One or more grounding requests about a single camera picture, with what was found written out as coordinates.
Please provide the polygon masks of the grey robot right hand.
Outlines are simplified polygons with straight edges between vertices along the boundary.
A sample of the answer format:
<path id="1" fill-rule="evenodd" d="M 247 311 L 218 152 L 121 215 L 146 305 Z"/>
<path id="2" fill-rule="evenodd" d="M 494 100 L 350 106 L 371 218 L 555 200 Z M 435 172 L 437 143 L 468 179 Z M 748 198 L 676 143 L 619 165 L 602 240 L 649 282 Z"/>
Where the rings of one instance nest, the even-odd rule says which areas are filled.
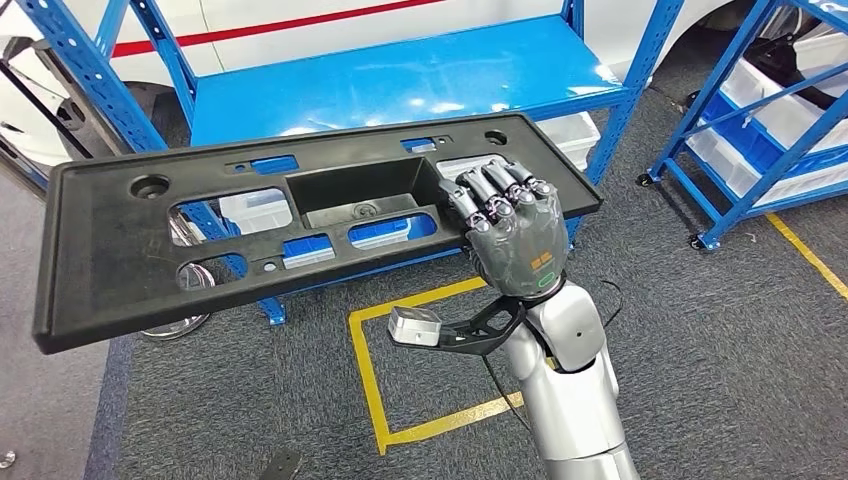
<path id="1" fill-rule="evenodd" d="M 517 161 L 495 156 L 438 186 L 463 224 L 478 274 L 490 286 L 525 298 L 553 288 L 567 255 L 553 184 Z"/>

